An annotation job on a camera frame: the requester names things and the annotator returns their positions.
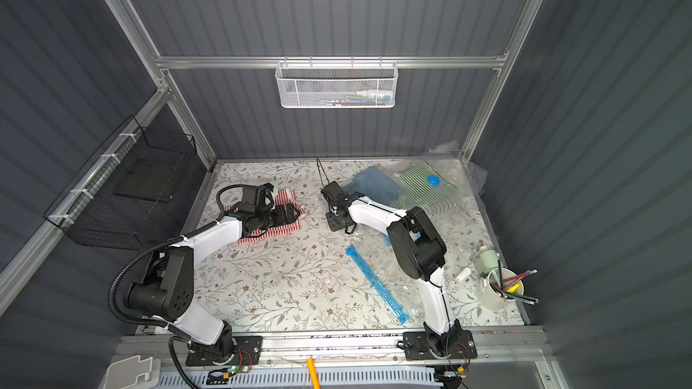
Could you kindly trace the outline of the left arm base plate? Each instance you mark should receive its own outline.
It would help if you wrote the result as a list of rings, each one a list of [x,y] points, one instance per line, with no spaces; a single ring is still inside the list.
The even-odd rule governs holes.
[[[188,367],[252,367],[261,356],[261,336],[232,336],[214,345],[193,342],[189,347],[185,365]]]

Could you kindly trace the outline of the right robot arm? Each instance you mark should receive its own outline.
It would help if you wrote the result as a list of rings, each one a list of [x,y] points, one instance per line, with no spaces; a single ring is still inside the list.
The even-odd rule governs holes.
[[[443,347],[461,331],[453,316],[444,280],[447,247],[426,212],[420,207],[407,211],[378,203],[362,193],[348,194],[335,181],[321,195],[327,203],[326,220],[333,232],[355,232],[365,225],[389,237],[396,261],[414,279],[423,300],[423,327],[431,349]]]

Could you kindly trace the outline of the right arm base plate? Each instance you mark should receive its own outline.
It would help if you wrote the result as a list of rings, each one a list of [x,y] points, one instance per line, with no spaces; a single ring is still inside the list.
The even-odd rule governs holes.
[[[470,361],[478,357],[476,343],[470,331],[459,331],[438,337],[426,331],[408,331],[396,343],[409,361],[447,360]]]

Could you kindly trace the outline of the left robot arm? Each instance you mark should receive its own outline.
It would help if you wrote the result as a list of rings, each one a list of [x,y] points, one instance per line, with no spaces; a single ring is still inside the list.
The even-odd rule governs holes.
[[[303,210],[286,190],[274,186],[228,185],[216,194],[219,214],[210,223],[144,250],[128,263],[109,291],[112,313],[128,317],[116,304],[118,283],[137,271],[123,304],[141,316],[135,325],[159,326],[193,345],[229,355],[234,351],[232,326],[212,315],[195,295],[196,267],[221,248],[243,240],[262,239],[272,229],[292,228]]]

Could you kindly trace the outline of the red white striped tank top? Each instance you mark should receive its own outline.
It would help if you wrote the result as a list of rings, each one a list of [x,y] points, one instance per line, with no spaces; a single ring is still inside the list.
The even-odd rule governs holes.
[[[283,188],[274,196],[273,185],[265,184],[244,185],[241,199],[227,205],[223,215],[243,222],[239,243],[250,243],[300,230],[305,212],[293,190]]]

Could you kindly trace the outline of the clear blue-zip vacuum bag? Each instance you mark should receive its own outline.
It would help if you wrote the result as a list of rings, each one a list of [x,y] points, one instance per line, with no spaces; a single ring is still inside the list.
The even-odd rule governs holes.
[[[347,234],[345,250],[377,296],[389,316],[399,326],[421,326],[423,305],[414,279],[405,274],[396,260],[389,236],[367,226],[357,226]]]

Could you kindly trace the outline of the vacuum bag with blue garment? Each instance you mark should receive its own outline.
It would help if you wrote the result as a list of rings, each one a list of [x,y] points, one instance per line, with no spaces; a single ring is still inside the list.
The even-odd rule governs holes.
[[[342,188],[350,195],[362,193],[377,203],[396,208],[400,207],[398,198],[404,192],[400,185],[378,167],[368,167]]]

